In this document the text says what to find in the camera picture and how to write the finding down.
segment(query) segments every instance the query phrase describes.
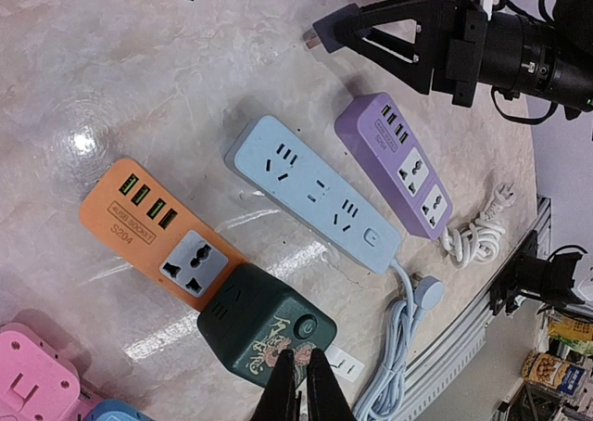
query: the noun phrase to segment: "light blue power cord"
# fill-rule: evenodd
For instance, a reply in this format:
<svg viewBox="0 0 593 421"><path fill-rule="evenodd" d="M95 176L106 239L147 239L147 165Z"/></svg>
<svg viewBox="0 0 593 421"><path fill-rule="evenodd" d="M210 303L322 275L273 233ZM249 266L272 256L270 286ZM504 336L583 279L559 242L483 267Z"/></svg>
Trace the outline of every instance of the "light blue power cord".
<svg viewBox="0 0 593 421"><path fill-rule="evenodd" d="M391 266L403 283L406 298L390 305L383 359L354 405L354 416L358 421L394 419L404 401L410 344L426 311L434 308L443 296L443 284L433 277L425 277L414 292L410 278L399 262L394 259Z"/></svg>

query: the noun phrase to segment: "green usb port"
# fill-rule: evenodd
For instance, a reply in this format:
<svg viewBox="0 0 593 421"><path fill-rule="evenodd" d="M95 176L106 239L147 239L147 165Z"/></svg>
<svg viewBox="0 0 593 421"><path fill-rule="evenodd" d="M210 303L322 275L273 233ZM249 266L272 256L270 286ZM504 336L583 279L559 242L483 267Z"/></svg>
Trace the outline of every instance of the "green usb port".
<svg viewBox="0 0 593 421"><path fill-rule="evenodd" d="M128 177L128 180L126 180L126 182L123 185L121 185L121 194L123 194L124 196L127 195L136 183L138 183L138 177L136 177L134 174L130 175Z"/></svg>
<svg viewBox="0 0 593 421"><path fill-rule="evenodd" d="M148 195L149 192L150 192L150 188L147 185L142 185L140 190L138 192L136 192L136 195L133 196L132 203L134 205L138 206L142 202L142 200L144 200L146 198L146 196Z"/></svg>
<svg viewBox="0 0 593 421"><path fill-rule="evenodd" d="M158 222L158 226L160 226L163 229L167 229L167 226L169 226L169 224L173 221L175 217L177 217L177 211L168 210L165 216L162 219L160 219L160 222Z"/></svg>
<svg viewBox="0 0 593 421"><path fill-rule="evenodd" d="M154 205L152 205L152 208L150 209L149 212L146 213L146 215L148 217L150 217L152 220L155 220L155 217L157 217L158 213L160 212L160 210L163 209L163 207L165 206L165 201L161 198L159 198Z"/></svg>

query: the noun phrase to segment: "glossy surface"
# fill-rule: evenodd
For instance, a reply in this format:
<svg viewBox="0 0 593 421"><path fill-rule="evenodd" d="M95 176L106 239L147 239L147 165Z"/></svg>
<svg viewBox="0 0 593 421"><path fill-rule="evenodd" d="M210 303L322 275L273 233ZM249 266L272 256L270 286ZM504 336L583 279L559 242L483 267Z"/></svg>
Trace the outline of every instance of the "glossy surface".
<svg viewBox="0 0 593 421"><path fill-rule="evenodd" d="M358 55L307 51L312 21L378 0L0 0L0 323L18 320L71 360L101 395L157 420L245 420L260 389L231 375L196 330L196 313L134 271L79 223L110 163L138 159L251 261L338 323L336 344L372 371L394 274L368 274L230 172L223 154L247 122L279 118L404 235L409 271L443 279L412 355L496 271L455 270L437 244L407 236L334 134L353 95L388 92L453 200L473 218L514 181L503 254L536 214L528 128L506 123L487 89L473 109L420 96ZM413 28L402 29L406 32ZM523 101L505 105L526 112Z"/></svg>

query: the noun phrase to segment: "power button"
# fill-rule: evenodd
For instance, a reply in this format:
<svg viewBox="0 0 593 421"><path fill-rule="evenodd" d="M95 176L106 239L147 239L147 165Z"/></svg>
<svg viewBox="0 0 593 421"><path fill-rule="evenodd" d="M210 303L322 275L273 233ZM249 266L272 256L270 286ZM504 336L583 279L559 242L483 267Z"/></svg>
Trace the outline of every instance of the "power button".
<svg viewBox="0 0 593 421"><path fill-rule="evenodd" d="M317 319L312 314L301 316L295 324L295 336L299 339L308 339L317 329Z"/></svg>
<svg viewBox="0 0 593 421"><path fill-rule="evenodd" d="M369 245L371 245L374 248L377 246L377 243L379 243L380 237L371 228L369 228L364 232L363 238L364 238L365 242L367 242Z"/></svg>

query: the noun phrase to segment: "pink object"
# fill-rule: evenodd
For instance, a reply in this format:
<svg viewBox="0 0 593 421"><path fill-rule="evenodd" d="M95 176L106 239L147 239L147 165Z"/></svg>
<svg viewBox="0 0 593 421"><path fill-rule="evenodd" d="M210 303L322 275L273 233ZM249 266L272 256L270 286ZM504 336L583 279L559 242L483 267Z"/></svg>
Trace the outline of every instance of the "pink object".
<svg viewBox="0 0 593 421"><path fill-rule="evenodd" d="M0 420L79 421L101 398L76 368L22 324L0 328Z"/></svg>

